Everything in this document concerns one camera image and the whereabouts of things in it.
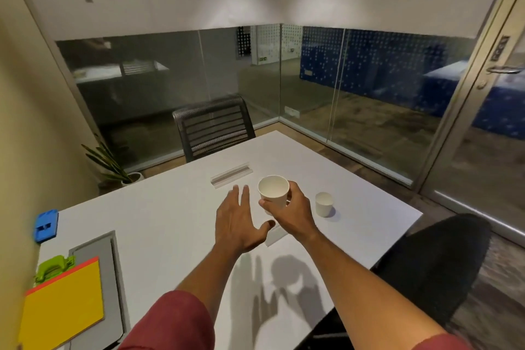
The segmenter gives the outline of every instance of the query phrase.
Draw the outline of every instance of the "yellow folder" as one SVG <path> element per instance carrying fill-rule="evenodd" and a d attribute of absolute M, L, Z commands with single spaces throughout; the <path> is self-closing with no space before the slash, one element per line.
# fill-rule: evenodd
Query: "yellow folder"
<path fill-rule="evenodd" d="M 27 291 L 18 341 L 53 350 L 104 318 L 99 258 Z"/>

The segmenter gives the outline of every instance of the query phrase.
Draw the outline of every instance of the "paper cup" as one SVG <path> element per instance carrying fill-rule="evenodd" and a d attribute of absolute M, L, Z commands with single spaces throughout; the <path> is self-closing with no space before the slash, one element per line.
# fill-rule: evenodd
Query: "paper cup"
<path fill-rule="evenodd" d="M 326 217 L 330 214 L 333 207 L 333 196 L 327 192 L 320 192 L 316 195 L 316 213 L 320 217 Z"/>
<path fill-rule="evenodd" d="M 290 190 L 290 183 L 281 176 L 266 176 L 259 181 L 259 194 L 261 199 L 271 201 L 278 207 L 284 208 L 286 206 L 286 199 L 288 198 L 288 191 Z"/>

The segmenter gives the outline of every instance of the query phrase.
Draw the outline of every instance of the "power outlet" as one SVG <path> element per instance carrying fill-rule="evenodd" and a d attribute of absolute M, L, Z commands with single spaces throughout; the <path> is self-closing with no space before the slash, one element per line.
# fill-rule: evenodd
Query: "power outlet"
<path fill-rule="evenodd" d="M 301 113 L 293 108 L 285 107 L 285 114 L 288 114 L 290 116 L 295 116 L 295 118 L 299 119 L 301 116 Z"/>

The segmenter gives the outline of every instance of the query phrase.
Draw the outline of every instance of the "gray document holder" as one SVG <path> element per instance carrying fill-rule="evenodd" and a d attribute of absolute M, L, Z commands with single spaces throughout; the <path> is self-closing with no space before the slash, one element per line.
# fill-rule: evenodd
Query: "gray document holder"
<path fill-rule="evenodd" d="M 75 247 L 69 251 L 75 255 L 79 265 L 96 256 L 99 257 L 104 319 L 66 344 L 66 350 L 104 350 L 117 345 L 126 329 L 127 314 L 119 273 L 115 232 Z"/>

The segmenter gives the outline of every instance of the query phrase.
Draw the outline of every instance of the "yellow wall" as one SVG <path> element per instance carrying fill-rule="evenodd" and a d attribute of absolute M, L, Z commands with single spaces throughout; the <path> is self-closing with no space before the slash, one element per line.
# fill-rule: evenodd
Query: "yellow wall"
<path fill-rule="evenodd" d="M 0 0 L 0 348 L 14 349 L 35 272 L 35 217 L 97 195 L 95 139 L 23 0 Z"/>

